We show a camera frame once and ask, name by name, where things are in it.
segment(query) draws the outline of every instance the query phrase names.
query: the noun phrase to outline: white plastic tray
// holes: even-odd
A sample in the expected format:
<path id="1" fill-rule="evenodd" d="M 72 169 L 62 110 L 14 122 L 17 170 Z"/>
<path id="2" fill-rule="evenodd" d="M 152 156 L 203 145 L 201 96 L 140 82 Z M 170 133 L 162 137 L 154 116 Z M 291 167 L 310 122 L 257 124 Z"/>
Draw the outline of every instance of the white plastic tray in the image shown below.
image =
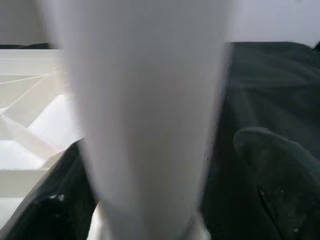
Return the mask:
<path id="1" fill-rule="evenodd" d="M 81 138 L 57 50 L 0 50 L 0 229 Z"/>

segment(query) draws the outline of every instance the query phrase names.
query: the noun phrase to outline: white tube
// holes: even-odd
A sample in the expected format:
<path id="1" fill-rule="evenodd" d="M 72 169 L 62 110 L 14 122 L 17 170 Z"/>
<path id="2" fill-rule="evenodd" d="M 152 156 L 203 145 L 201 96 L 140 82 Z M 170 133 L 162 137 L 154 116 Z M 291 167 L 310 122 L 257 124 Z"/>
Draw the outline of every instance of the white tube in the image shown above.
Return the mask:
<path id="1" fill-rule="evenodd" d="M 179 239 L 203 190 L 221 98 L 227 1 L 48 6 L 115 239 Z"/>

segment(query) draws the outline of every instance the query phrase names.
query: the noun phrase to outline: white base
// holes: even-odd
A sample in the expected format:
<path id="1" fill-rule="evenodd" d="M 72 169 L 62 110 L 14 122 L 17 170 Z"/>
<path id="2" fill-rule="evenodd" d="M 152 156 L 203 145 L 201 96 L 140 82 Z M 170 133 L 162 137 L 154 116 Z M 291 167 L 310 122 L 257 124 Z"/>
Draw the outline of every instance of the white base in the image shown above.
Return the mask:
<path id="1" fill-rule="evenodd" d="M 95 233 L 89 232 L 90 234 L 87 240 L 118 240 L 118 239 L 114 239 L 111 236 L 111 233 L 108 228 L 108 225 L 106 224 L 106 221 L 104 222 L 101 222 L 101 221 L 102 221 L 101 218 L 94 217 L 94 215 L 92 216 L 90 231 L 94 223 L 96 232 Z M 185 236 L 177 240 L 210 240 L 210 239 L 211 239 L 210 233 L 204 226 L 202 217 L 198 215 L 195 218 L 195 221 L 193 222 L 193 224 L 190 226 L 190 229 L 186 232 Z"/>

